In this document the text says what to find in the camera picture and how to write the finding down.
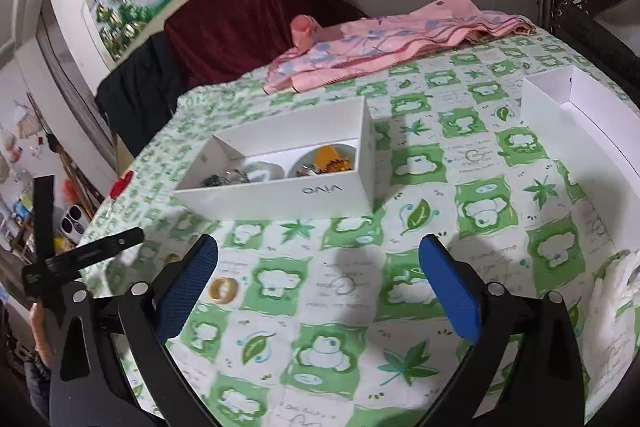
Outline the person's left hand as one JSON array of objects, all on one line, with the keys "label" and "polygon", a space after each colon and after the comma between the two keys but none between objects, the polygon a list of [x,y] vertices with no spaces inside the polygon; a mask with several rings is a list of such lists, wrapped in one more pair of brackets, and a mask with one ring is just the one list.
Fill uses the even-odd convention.
[{"label": "person's left hand", "polygon": [[39,355],[43,365],[50,369],[54,361],[54,355],[49,345],[46,332],[46,314],[41,303],[33,303],[29,310],[29,326],[34,337],[35,351]]}]

